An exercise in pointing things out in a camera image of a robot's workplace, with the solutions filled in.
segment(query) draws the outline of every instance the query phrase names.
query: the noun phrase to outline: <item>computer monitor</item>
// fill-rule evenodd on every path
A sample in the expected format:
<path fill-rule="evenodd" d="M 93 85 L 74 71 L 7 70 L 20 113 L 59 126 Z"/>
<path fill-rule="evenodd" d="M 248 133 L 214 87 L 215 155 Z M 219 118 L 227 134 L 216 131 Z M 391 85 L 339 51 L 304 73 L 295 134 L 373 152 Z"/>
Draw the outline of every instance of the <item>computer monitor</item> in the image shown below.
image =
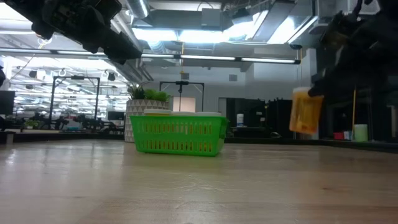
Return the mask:
<path fill-rule="evenodd" d="M 118 111 L 109 111 L 108 112 L 108 121 L 123 121 L 124 120 L 124 112 Z"/>
<path fill-rule="evenodd" d="M 0 114 L 12 115 L 14 111 L 14 91 L 0 91 Z"/>

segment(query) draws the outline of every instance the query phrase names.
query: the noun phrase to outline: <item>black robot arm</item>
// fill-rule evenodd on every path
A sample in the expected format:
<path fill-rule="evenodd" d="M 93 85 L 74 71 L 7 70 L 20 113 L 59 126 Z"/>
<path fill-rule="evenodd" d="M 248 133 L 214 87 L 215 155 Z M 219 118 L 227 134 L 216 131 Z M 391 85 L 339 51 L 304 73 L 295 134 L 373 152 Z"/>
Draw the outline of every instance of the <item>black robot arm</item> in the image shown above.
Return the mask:
<path fill-rule="evenodd" d="M 362 0 L 352 14 L 338 13 L 321 38 L 324 47 L 340 48 L 334 67 L 310 90 L 311 96 L 338 94 L 354 86 L 382 86 L 389 67 L 398 61 L 398 1 L 378 0 L 381 10 L 357 20 Z"/>
<path fill-rule="evenodd" d="M 118 0 L 3 0 L 22 14 L 43 39 L 54 32 L 80 43 L 91 53 L 99 49 L 119 63 L 141 57 L 122 32 L 111 29 L 111 19 L 121 10 Z"/>

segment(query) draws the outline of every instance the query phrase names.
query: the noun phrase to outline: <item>potted plant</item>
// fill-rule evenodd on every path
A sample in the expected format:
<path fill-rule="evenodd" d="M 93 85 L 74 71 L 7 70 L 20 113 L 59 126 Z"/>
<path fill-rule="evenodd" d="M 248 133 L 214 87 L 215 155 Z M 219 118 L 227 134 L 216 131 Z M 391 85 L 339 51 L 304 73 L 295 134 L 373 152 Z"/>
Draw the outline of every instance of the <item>potted plant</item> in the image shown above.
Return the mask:
<path fill-rule="evenodd" d="M 144 115 L 145 109 L 169 109 L 170 96 L 163 91 L 144 90 L 143 86 L 145 84 L 127 87 L 130 99 L 127 101 L 126 106 L 126 125 L 124 128 L 124 141 L 126 142 L 134 142 L 130 121 L 131 115 Z"/>
<path fill-rule="evenodd" d="M 25 121 L 25 127 L 26 129 L 33 129 L 36 128 L 39 125 L 38 121 L 34 121 L 34 120 L 27 120 Z"/>

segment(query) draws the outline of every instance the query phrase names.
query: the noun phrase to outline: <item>green basket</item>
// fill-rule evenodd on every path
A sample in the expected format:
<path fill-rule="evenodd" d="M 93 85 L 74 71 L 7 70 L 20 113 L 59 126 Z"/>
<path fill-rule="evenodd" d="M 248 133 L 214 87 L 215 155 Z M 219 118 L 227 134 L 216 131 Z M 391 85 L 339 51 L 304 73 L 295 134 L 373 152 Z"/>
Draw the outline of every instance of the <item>green basket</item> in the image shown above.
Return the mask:
<path fill-rule="evenodd" d="M 222 116 L 130 116 L 139 152 L 216 156 L 228 120 Z"/>

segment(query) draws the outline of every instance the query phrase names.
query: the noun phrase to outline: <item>red object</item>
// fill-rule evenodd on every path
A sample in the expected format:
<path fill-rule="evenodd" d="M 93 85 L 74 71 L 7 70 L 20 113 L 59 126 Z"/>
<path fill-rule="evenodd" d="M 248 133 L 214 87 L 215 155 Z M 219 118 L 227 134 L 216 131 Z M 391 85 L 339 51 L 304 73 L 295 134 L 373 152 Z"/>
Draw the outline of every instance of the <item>red object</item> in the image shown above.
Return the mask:
<path fill-rule="evenodd" d="M 344 140 L 344 133 L 334 133 L 335 140 Z"/>

